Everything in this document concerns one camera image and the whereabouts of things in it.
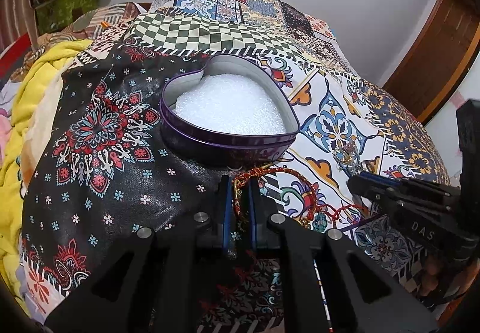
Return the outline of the person's hand holding gripper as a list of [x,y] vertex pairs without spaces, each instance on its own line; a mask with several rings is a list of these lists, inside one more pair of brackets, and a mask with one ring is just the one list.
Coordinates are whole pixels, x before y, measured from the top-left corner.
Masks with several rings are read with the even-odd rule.
[[[442,268],[446,267],[443,262],[435,255],[429,255],[423,265],[423,276],[421,278],[421,286],[418,290],[419,296],[427,296],[439,285],[439,275]],[[463,294],[472,285],[474,279],[479,273],[479,259],[473,260],[463,271],[456,275],[455,279],[449,284],[449,287],[456,289]]]

